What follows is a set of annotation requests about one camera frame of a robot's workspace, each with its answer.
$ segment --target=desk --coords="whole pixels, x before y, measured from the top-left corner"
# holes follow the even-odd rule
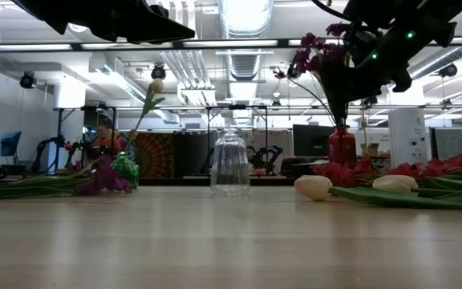
[[[0,201],[0,288],[462,288],[462,212],[254,187]]]

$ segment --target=green glass vase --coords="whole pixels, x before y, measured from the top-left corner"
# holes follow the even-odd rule
[[[139,167],[126,153],[119,153],[117,159],[111,163],[111,168],[120,173],[124,180],[129,181],[132,189],[138,188]]]

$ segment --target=ceiling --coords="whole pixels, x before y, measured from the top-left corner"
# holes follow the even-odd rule
[[[334,0],[333,8],[342,10],[347,1]],[[217,0],[197,0],[196,4],[196,31],[200,39],[220,39]],[[272,39],[298,39],[306,32],[324,35],[325,28],[338,18],[321,11],[310,1],[275,0],[272,24],[269,37]],[[462,13],[455,19],[458,25],[456,35],[462,35]],[[65,35],[59,35],[46,23],[41,22],[27,13],[16,9],[15,6],[0,6],[0,43],[87,43],[101,40],[90,33],[74,32],[67,29]],[[410,66],[416,65],[439,52],[438,47],[426,47],[410,61]],[[217,51],[203,50],[202,55],[208,70],[212,85],[216,88],[217,101],[224,101],[228,92],[228,74],[225,69],[225,59],[216,55]],[[125,69],[125,76],[139,89],[144,90],[150,81],[150,72],[154,63],[163,63],[159,51],[105,51],[100,52],[106,59],[120,59]],[[301,88],[289,87],[286,81],[279,82],[271,73],[270,67],[286,68],[293,58],[295,49],[275,49],[272,55],[265,55],[262,61],[262,74],[257,86],[255,104],[270,104],[274,92],[279,92],[282,104],[308,105],[315,99]],[[12,63],[61,63],[72,71],[80,74],[88,81],[87,98],[89,100],[104,100],[118,105],[129,104],[129,95],[93,70],[87,71],[88,60],[94,56],[91,52],[58,52],[58,53],[7,53],[1,54],[1,64],[8,70],[17,71]],[[420,81],[424,84],[424,96],[427,103],[438,104],[444,96],[452,96],[462,92],[462,59],[455,61],[459,69],[456,77],[446,79],[444,85],[440,77],[425,76]],[[177,79],[167,70],[167,79],[164,81],[164,94],[167,96],[167,105],[180,105],[176,97]],[[323,94],[322,89],[308,75],[303,75],[299,83],[314,92]],[[386,102],[385,96],[379,97],[379,102]],[[451,118],[462,119],[462,111],[458,116]]]

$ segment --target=wooden table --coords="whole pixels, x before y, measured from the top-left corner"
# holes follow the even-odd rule
[[[0,201],[0,288],[462,288],[462,211],[209,195]]]

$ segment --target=red vase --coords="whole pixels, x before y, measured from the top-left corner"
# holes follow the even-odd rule
[[[348,125],[334,128],[334,133],[329,136],[329,161],[348,165],[354,168],[356,165],[356,138],[347,129]]]

